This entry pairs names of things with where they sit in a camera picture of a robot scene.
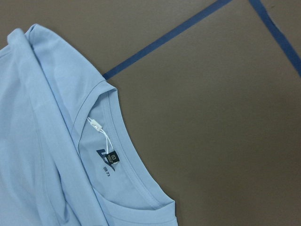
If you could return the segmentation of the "light blue t-shirt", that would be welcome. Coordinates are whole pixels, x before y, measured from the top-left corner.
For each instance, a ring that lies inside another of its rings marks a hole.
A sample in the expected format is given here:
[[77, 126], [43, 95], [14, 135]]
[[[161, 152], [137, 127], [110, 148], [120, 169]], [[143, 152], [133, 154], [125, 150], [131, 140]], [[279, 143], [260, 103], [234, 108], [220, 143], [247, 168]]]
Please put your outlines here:
[[0, 51], [3, 226], [175, 226], [123, 122], [117, 89], [34, 24]]

